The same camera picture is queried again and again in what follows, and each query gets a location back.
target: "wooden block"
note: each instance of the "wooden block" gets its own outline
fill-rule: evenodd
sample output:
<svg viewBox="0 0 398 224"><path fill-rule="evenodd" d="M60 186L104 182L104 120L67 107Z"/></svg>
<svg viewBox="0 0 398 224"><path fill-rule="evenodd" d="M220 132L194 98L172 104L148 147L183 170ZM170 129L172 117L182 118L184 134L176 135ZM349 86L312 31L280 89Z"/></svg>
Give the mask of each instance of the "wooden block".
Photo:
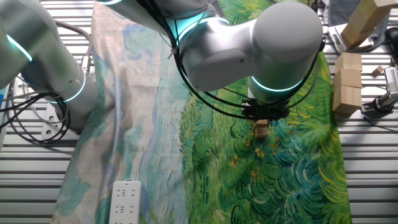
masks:
<svg viewBox="0 0 398 224"><path fill-rule="evenodd" d="M268 128L256 127L254 134L256 139L265 139L268 136Z"/></svg>
<svg viewBox="0 0 398 224"><path fill-rule="evenodd" d="M381 66L378 66L378 68L375 69L375 70L372 72L372 74L373 74L373 75L380 75L382 72L384 72L384 68L381 67Z"/></svg>
<svg viewBox="0 0 398 224"><path fill-rule="evenodd" d="M386 12L389 13L395 4L395 0L362 0L357 8L368 21L375 17L378 18L381 14L386 14Z"/></svg>
<svg viewBox="0 0 398 224"><path fill-rule="evenodd" d="M335 73L340 71L342 68L362 72L362 56L360 54L343 52L335 62Z"/></svg>
<svg viewBox="0 0 398 224"><path fill-rule="evenodd" d="M361 71L342 68L335 74L333 84L338 86L350 86L362 88Z"/></svg>
<svg viewBox="0 0 398 224"><path fill-rule="evenodd" d="M256 122L256 127L266 128L268 127L268 120L259 120Z"/></svg>
<svg viewBox="0 0 398 224"><path fill-rule="evenodd" d="M395 3L391 4L391 0L382 1L386 1L387 4L380 3L378 0L361 1L348 20L358 33L373 30L395 6Z"/></svg>
<svg viewBox="0 0 398 224"><path fill-rule="evenodd" d="M342 31L341 37L343 38L344 44L348 50L362 44L373 32L376 30L369 30L363 33L359 33L351 23L348 23L346 28Z"/></svg>
<svg viewBox="0 0 398 224"><path fill-rule="evenodd" d="M361 108L361 89L350 86L336 86L333 111L336 113L353 114Z"/></svg>

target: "slatted metal surface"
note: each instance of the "slatted metal surface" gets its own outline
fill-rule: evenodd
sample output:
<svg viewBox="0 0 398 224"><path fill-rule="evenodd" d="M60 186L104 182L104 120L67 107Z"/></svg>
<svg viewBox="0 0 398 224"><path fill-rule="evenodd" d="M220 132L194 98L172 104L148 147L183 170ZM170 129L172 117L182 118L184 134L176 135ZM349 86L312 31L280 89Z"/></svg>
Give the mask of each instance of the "slatted metal surface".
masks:
<svg viewBox="0 0 398 224"><path fill-rule="evenodd" d="M91 32L93 2L43 0L42 4L55 19ZM398 26L398 9L392 10L389 26ZM59 29L59 33L80 62L88 42L66 29ZM338 54L329 38L325 54L333 77ZM371 72L379 65L389 66L390 57L388 46L363 54L363 103L386 92L382 89L386 86L384 76L374 77ZM44 101L36 103L42 116L46 107ZM34 136L41 136L43 123L32 111L23 112L20 118ZM353 223L395 224L398 223L398 112L372 122L397 131L372 127L359 111L350 118L338 118ZM0 223L50 223L75 144L76 141L62 141L51 148L32 145L7 128L0 153Z"/></svg>

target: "white power strip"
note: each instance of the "white power strip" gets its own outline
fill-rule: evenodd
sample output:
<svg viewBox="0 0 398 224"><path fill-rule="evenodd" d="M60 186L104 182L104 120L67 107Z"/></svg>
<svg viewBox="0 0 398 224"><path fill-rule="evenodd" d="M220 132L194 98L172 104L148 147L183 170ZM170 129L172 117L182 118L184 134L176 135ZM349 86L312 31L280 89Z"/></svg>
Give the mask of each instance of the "white power strip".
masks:
<svg viewBox="0 0 398 224"><path fill-rule="evenodd" d="M139 224L141 190L139 181L113 183L109 224Z"/></svg>

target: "wire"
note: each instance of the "wire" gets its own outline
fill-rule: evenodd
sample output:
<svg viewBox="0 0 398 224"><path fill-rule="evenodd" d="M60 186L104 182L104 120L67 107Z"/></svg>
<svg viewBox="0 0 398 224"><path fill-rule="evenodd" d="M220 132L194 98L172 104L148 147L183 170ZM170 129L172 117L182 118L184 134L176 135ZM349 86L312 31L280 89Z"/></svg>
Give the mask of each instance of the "wire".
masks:
<svg viewBox="0 0 398 224"><path fill-rule="evenodd" d="M59 95L59 96L56 96L56 98L60 98L60 97L61 97L61 94L62 94L62 93L58 93L58 92L56 92L56 91L48 90L48 89L46 89L46 88L43 88L43 87L40 87L40 86L31 84L31 83L29 83L28 81L26 81L26 80L24 80L23 78L21 78L20 76L17 76L17 78L20 79L20 80L22 80L24 83L28 84L29 86L35 87L36 89L38 89L38 90L40 90L40 91L43 91L43 92L45 92L45 93L50 92L50 93L54 93L54 94L56 94L56 95Z"/></svg>
<svg viewBox="0 0 398 224"><path fill-rule="evenodd" d="M14 91L14 90L13 90L13 88L14 88L14 87L13 87L13 86L14 86L14 82L15 82L15 80L11 83L10 88L9 88L9 93L8 93L8 94L11 95L11 96L13 95L13 91ZM60 128L59 132L58 132L57 134L55 134L54 136L52 136L51 138L44 139L44 140L39 140L39 139L35 138L33 135L31 135L31 134L28 132L28 130L26 130L26 128L24 127L24 125L23 125L23 124L21 123L21 121L19 120L18 116L19 116L24 110L26 110L29 106L31 106L33 103L35 103L37 100L39 100L39 99L41 99L41 98L44 98L44 97L46 97L46 96L52 97L52 98L57 102L57 104L59 105L59 107L60 107L60 109L61 109L61 111L62 111L63 116L64 116L64 117L66 117L66 115L68 116L68 123L65 125L65 122L63 122L63 123L62 123L62 127ZM62 98L60 98L58 95L54 95L53 93L47 93L47 94L45 94L45 96L41 96L41 97L38 97L37 99L34 99L33 102L29 103L27 106L25 106L23 109L21 109L18 113L17 113L15 110L13 110L14 116L11 117L11 118L10 118L10 114L9 114L9 111L8 111L8 112L7 112L8 121L7 121L6 123L4 123L4 124L1 126L1 128L3 128L3 127L5 127L5 126L7 126L8 124L10 124L10 125L11 125L11 128L15 131L16 134L18 134L21 138L25 139L26 141L29 141L29 142L32 143L32 144L52 144L52 143L55 143L55 142L61 140L61 139L66 135L66 133L67 133L69 127L70 127L70 122L71 122L70 113L69 113L69 111L66 110L66 107L67 107L67 104L66 104L66 103L64 102L64 100L63 100ZM16 121L19 123L19 126L24 130L25 133L20 133L20 132L16 129L16 127L13 125L12 122L13 122L15 119L16 119ZM27 135L30 137L30 139L27 138L27 137L25 137L23 134L27 134Z"/></svg>
<svg viewBox="0 0 398 224"><path fill-rule="evenodd" d="M34 104L36 101L38 101L42 95L37 95L38 97L33 98L32 100L29 101L29 103L23 107L21 110L18 111L18 113L16 113L13 117L9 118L8 121L6 121L4 124L0 125L0 129L4 128L5 126L7 126L9 123L11 123L16 117L18 117L24 110L26 110L30 105Z"/></svg>
<svg viewBox="0 0 398 224"><path fill-rule="evenodd" d="M28 92L28 94L26 94L27 95L26 99L28 100L29 99L29 88L28 88L28 86L25 83L22 84L22 91L24 93ZM66 107L67 107L67 113L68 113L69 112L68 104L66 104ZM66 118L67 118L66 116L64 116L63 119L61 119L60 121L50 121L50 120L47 120L47 119L41 117L41 115L39 115L39 113L37 112L37 110L36 110L34 105L32 105L30 108L32 109L33 113L36 114L36 116L39 119L41 119L43 122L45 122L47 124L59 124L59 123L64 122L66 120Z"/></svg>
<svg viewBox="0 0 398 224"><path fill-rule="evenodd" d="M73 25L67 24L65 22L61 22L61 21L57 21L56 20L55 23L59 27L63 27L65 29L72 30L72 31L74 31L74 32L76 32L78 34L81 34L81 35L85 36L86 39L88 40L88 49L87 49L87 52L86 52L85 56L90 56L91 55L91 52L93 51L93 40L92 40L91 35L89 33L87 33L86 31L84 31L83 29L81 29L81 28L79 28L77 26L73 26Z"/></svg>
<svg viewBox="0 0 398 224"><path fill-rule="evenodd" d="M312 92L312 90L315 88L315 84L317 84L317 79L318 79L318 64L315 64L315 77L313 79L311 88L309 89L309 91L307 91L307 93L300 100L298 100L297 102L295 102L292 105L289 105L286 109L288 110L290 108L293 108L294 106L297 106L301 102L303 102L309 96L309 94Z"/></svg>
<svg viewBox="0 0 398 224"><path fill-rule="evenodd" d="M27 93L27 94L23 94L23 95L19 95L19 96L13 96L13 97L9 97L9 98L6 98L6 99L2 99L2 100L0 100L0 102L6 102L6 101L10 101L10 100L23 99L23 98L26 99L27 96L36 95L36 94L38 94L38 93L46 93L46 92L44 92L44 91L37 91L37 92L34 92L34 93Z"/></svg>
<svg viewBox="0 0 398 224"><path fill-rule="evenodd" d="M364 119L365 121L367 121L371 126L373 126L373 127L375 127L375 128L382 128L382 129L385 129L385 130L388 130L388 131L398 131L398 130L389 129L389 128L386 128L386 127L383 127L383 126L375 125L375 124L373 124L372 122L370 122L370 120L368 120L367 117L363 117L363 119Z"/></svg>
<svg viewBox="0 0 398 224"><path fill-rule="evenodd" d="M29 104L32 101L36 102L37 100L39 100L39 99L41 99L43 97L46 97L47 95L48 94L46 94L46 93L41 93L41 94L31 98L30 100L27 100L27 101L23 102L23 103L20 103L18 105L14 105L12 107L7 107L7 108L4 108L4 109L1 109L0 112L7 112L7 111L10 111L10 110L14 110L14 109L20 108L21 106Z"/></svg>
<svg viewBox="0 0 398 224"><path fill-rule="evenodd" d="M245 96L245 95L243 95L243 94L241 94L241 93L238 93L238 92L236 92L236 91L233 91L233 90L230 90L230 89L228 89L228 88L223 88L224 90L226 90L226 91L230 91L231 93L235 93L235 94L237 94L237 95L239 95L239 96L242 96L243 98L246 98L246 99L249 99L249 100L255 100L254 98L250 98L250 97L248 97L248 96Z"/></svg>
<svg viewBox="0 0 398 224"><path fill-rule="evenodd" d="M137 0L137 1L138 1L138 3L139 3L144 9L146 9L146 11L155 19L155 21L166 31L166 33L167 33L167 35L169 36L169 39L170 39L170 44L171 44L172 47L173 47L174 59L175 59L176 65L177 65L177 69L178 69L178 71L179 71L179 73L180 73L180 76L181 76L181 78L183 79L183 81L185 82L185 84L188 86L188 88L190 89L190 91L191 91L199 100L201 100L204 104L206 104L207 106L209 106L211 109L213 109L213 110L215 110L215 111L217 111L217 112L219 112L219 113L221 113L221 114L224 114L224 115L226 115L226 116L231 116L231 117L240 118L240 119L250 119L250 120L258 120L258 119L259 119L259 118L256 118L256 117L246 117L246 116L239 116L239 115L236 115L236 114L227 113L227 112L225 112L225 111L222 111L222 110L220 110L220 109L214 107L212 104L210 104L209 102L207 102L203 97L201 97L201 96L199 95L199 93L191 86L191 84L190 84L190 83L188 82L188 80L186 79L187 73L186 73L185 68L184 68L184 66L183 66L183 64L182 64L182 60L181 60L181 58L180 58L180 49L178 48L178 45L177 45L177 41L179 41L177 23L174 21L174 22L175 22L176 33L177 33L177 41L176 41L176 40L175 40L175 37L174 37L174 35L173 35L173 32L172 32L171 29L170 29L170 26L169 26L168 23L165 21L165 18L164 18L163 16L161 16L162 13L161 13L160 9L157 7L157 5L156 5L156 3L154 2L154 0L148 0L148 1ZM315 57L314 57L314 59L313 59L313 62L312 62L312 64L311 64L311 66L310 66L310 69L308 70L308 72L307 72L306 76L304 77L303 81L302 81L302 82L300 83L300 85L297 87L297 90L299 90L299 89L305 84L305 82L308 80L308 78L309 78L309 76L310 76L310 74L311 74L311 72L312 72L312 70L313 70L313 67L314 67L314 65L315 65L315 63L316 63L316 61L317 61L319 51L316 52L316 55L315 55ZM283 98L283 99L281 99L281 100L279 100L279 101L276 101L276 102L273 102L273 103L269 103L269 104L267 104L267 105L256 105L256 106L238 105L238 104L235 104L235 103L231 103L231 102L228 102L228 101L219 99L219 98L217 98L216 96L211 95L210 93L205 93L205 94L207 94L208 96L212 97L212 98L215 99L215 100L218 100L218 101L220 101L220 102L222 102L222 103L226 103L227 105L230 105L230 106L235 106L235 107L240 107L240 108L250 108L250 109L251 109L251 108L258 108L258 107L263 107L263 108L265 108L265 107L268 107L268 106L277 106L277 105L279 105L279 104L281 104L281 103L285 103L285 102L286 102L287 100L289 100L294 94L296 94L296 92L297 92L297 91L291 92L287 97L285 97L285 98Z"/></svg>

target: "stacked wooden blocks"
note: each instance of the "stacked wooden blocks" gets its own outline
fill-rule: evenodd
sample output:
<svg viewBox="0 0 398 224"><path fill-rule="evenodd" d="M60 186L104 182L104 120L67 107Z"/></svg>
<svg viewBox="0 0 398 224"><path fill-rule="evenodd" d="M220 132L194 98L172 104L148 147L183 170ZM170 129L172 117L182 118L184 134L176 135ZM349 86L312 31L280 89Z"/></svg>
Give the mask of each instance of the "stacked wooden blocks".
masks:
<svg viewBox="0 0 398 224"><path fill-rule="evenodd" d="M265 139L268 136L268 120L259 120L254 128L256 139Z"/></svg>
<svg viewBox="0 0 398 224"><path fill-rule="evenodd" d="M394 6L395 0L362 0L341 33L347 49L362 44Z"/></svg>
<svg viewBox="0 0 398 224"><path fill-rule="evenodd" d="M335 63L335 100L333 111L353 114L361 108L362 57L360 54L342 53Z"/></svg>

